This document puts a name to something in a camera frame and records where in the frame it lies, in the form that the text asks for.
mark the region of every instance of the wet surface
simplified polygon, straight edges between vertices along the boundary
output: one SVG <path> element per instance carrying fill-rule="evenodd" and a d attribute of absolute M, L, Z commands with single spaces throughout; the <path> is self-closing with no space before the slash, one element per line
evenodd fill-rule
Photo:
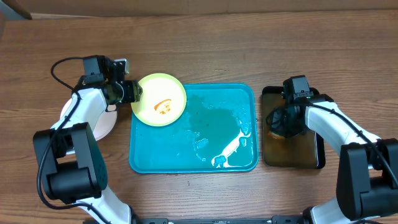
<path fill-rule="evenodd" d="M 257 139 L 252 135 L 248 93 L 187 87 L 186 92 L 183 115 L 168 126 L 151 127 L 133 118 L 132 167 L 153 172 L 214 172 L 253 166 L 258 148 L 253 147 Z"/>

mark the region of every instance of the wood grain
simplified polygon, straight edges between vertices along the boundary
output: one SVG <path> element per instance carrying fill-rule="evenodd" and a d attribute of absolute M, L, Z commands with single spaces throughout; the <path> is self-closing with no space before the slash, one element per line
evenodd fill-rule
<path fill-rule="evenodd" d="M 0 12 L 0 40 L 1 40 L 1 36 L 2 36 L 2 31 L 4 29 L 4 26 L 6 25 L 6 16 Z"/>
<path fill-rule="evenodd" d="M 55 211 L 40 202 L 32 136 L 58 120 L 70 97 L 50 77 L 51 65 L 93 54 L 127 58 L 136 79 L 165 72 L 182 83 L 249 85 L 260 145 L 261 90 L 294 75 L 306 75 L 368 131 L 398 136 L 398 11 L 7 22 L 0 42 L 1 223 L 89 218 L 79 209 Z M 68 62 L 55 72 L 75 83 L 83 66 Z M 139 175 L 127 161 L 130 122 L 126 105 L 115 130 L 98 144 L 109 186 L 140 217 L 271 217 L 298 214 L 335 196 L 339 158 L 329 145 L 322 170 L 268 167 L 260 158 L 248 173 Z M 397 223 L 398 217 L 380 221 Z"/>
<path fill-rule="evenodd" d="M 397 9 L 395 0 L 3 0 L 30 13 L 75 16 L 171 16 L 254 12 Z"/>

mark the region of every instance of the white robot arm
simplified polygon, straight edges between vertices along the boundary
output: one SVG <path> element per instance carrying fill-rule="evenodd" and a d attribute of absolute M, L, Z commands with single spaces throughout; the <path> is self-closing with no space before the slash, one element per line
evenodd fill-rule
<path fill-rule="evenodd" d="M 75 87 L 64 116 L 34 136 L 37 161 L 43 166 L 38 175 L 50 199 L 79 206 L 98 223 L 132 224 L 133 211 L 108 187 L 106 166 L 92 131 L 108 105 L 139 101 L 142 89 L 136 81 L 124 80 L 125 59 L 95 55 L 83 58 L 83 64 L 86 75 Z M 41 164 L 46 145 L 52 150 Z M 67 154 L 76 154 L 76 161 L 59 164 L 56 158 Z"/>
<path fill-rule="evenodd" d="M 365 131 L 329 96 L 314 96 L 305 76 L 284 81 L 284 97 L 285 106 L 270 113 L 272 123 L 266 121 L 270 131 L 288 138 L 308 127 L 340 156 L 336 197 L 304 211 L 302 223 L 348 224 L 397 213 L 398 141 Z M 373 168 L 383 170 L 382 177 L 370 178 Z"/>
<path fill-rule="evenodd" d="M 314 103 L 314 105 L 319 105 L 334 110 L 336 113 L 343 115 L 360 131 L 362 131 L 371 142 L 377 142 L 377 140 L 380 139 L 378 136 L 365 131 L 363 128 L 354 123 L 354 121 L 349 119 L 345 114 L 343 114 L 343 112 L 341 112 L 336 103 L 324 101 Z M 349 127 L 348 124 L 342 119 L 320 108 L 315 108 L 312 106 L 307 107 L 305 110 L 305 125 L 312 131 L 318 133 L 339 156 L 342 145 L 348 145 L 353 142 L 358 144 L 367 143 L 361 137 L 359 137 L 358 134 L 354 132 L 354 130 Z M 349 224 L 355 222 L 344 216 L 338 205 L 336 197 L 323 205 L 317 205 L 313 207 L 310 212 L 313 224 Z"/>

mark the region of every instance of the food stain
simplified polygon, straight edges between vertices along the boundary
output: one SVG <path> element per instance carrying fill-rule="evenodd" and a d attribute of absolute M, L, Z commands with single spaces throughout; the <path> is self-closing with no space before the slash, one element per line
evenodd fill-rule
<path fill-rule="evenodd" d="M 162 100 L 161 102 L 155 105 L 155 111 L 158 112 L 159 114 L 166 114 L 170 112 L 171 104 L 172 104 L 171 99 Z"/>

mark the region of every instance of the wire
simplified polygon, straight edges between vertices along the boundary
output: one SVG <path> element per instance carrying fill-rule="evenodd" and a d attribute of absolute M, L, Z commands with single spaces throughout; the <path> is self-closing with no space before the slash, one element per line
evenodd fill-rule
<path fill-rule="evenodd" d="M 43 154 L 43 157 L 42 157 L 42 159 L 41 159 L 41 161 L 40 161 L 39 169 L 38 169 L 38 171 L 37 171 L 37 180 L 36 180 L 36 183 L 37 183 L 37 193 L 39 194 L 39 197 L 40 197 L 41 201 L 42 201 L 48 208 L 52 208 L 52 209 L 55 209 L 55 210 L 64 210 L 64 209 L 75 208 L 75 207 L 86 207 L 87 210 L 92 210 L 92 211 L 95 213 L 95 215 L 97 215 L 98 218 L 99 218 L 102 222 L 104 222 L 105 224 L 111 224 L 111 223 L 108 222 L 108 221 L 105 219 L 105 217 L 102 216 L 102 214 L 101 214 L 97 209 L 95 209 L 95 207 L 92 206 L 91 204 L 88 204 L 88 203 L 74 203 L 74 204 L 72 204 L 72 205 L 65 205 L 65 206 L 56 206 L 56 205 L 52 205 L 49 201 L 47 201 L 47 199 L 45 199 L 44 194 L 43 194 L 43 191 L 42 191 L 41 180 L 42 180 L 43 167 L 44 167 L 45 159 L 46 159 L 46 157 L 47 157 L 47 155 L 48 155 L 48 153 L 49 153 L 49 151 L 50 151 L 50 147 L 51 147 L 51 145 L 53 144 L 54 139 L 55 139 L 55 137 L 57 136 L 57 134 L 58 134 L 58 133 L 60 132 L 60 130 L 66 125 L 66 123 L 69 121 L 69 119 L 72 117 L 73 113 L 74 113 L 75 110 L 77 109 L 77 107 L 78 107 L 78 105 L 79 105 L 79 103 L 80 103 L 80 100 L 81 100 L 81 97 L 80 97 L 79 92 L 75 91 L 75 89 L 74 89 L 72 86 L 66 84 L 65 82 L 63 82 L 62 80 L 60 80 L 57 76 L 55 76 L 55 74 L 54 74 L 54 69 L 55 69 L 55 67 L 56 67 L 58 64 L 60 64 L 60 63 L 62 63 L 62 62 L 64 62 L 64 61 L 67 61 L 67 60 L 77 60 L 77 59 L 80 59 L 80 60 L 81 60 L 81 59 L 84 59 L 84 58 L 83 58 L 83 57 L 68 57 L 68 58 L 59 60 L 58 62 L 55 62 L 55 63 L 52 65 L 52 67 L 51 67 L 51 76 L 53 76 L 54 79 L 56 79 L 56 81 L 58 81 L 58 82 L 61 83 L 62 85 L 64 85 L 64 86 L 66 86 L 67 88 L 71 89 L 72 93 L 75 93 L 75 94 L 77 95 L 77 101 L 76 101 L 76 104 L 73 106 L 72 110 L 70 111 L 70 113 L 69 113 L 69 114 L 65 117 L 65 119 L 62 121 L 61 125 L 60 125 L 60 126 L 55 130 L 55 132 L 52 134 L 52 136 L 51 136 L 51 138 L 50 138 L 50 141 L 49 141 L 49 143 L 47 144 L 47 146 L 46 146 L 46 148 L 45 148 L 45 150 L 44 150 L 44 154 Z"/>
<path fill-rule="evenodd" d="M 368 143 L 371 148 L 373 149 L 373 151 L 377 154 L 377 156 L 379 156 L 381 162 L 383 163 L 384 168 L 386 168 L 387 172 L 389 173 L 391 179 L 394 181 L 394 183 L 396 184 L 396 186 L 398 186 L 398 180 L 397 177 L 394 175 L 394 173 L 391 170 L 390 165 L 388 164 L 388 162 L 386 161 L 386 158 L 384 158 L 384 156 L 382 155 L 382 153 L 377 149 L 377 147 L 373 144 L 373 142 L 371 142 L 363 133 L 362 131 L 360 131 L 352 122 L 350 122 L 345 116 L 343 116 L 342 114 L 337 113 L 335 110 L 331 110 L 329 108 L 326 108 L 324 106 L 319 106 L 319 105 L 314 105 L 312 103 L 299 103 L 299 104 L 291 104 L 291 105 L 286 105 L 286 106 L 280 106 L 278 108 L 273 109 L 271 113 L 275 112 L 276 110 L 281 110 L 281 109 L 286 109 L 288 107 L 292 107 L 292 106 L 312 106 L 314 108 L 319 108 L 322 110 L 325 110 L 331 114 L 336 115 L 337 117 L 339 117 L 340 119 L 342 119 L 353 131 L 355 131 L 359 137 L 361 137 L 364 141 L 366 141 L 366 143 Z"/>

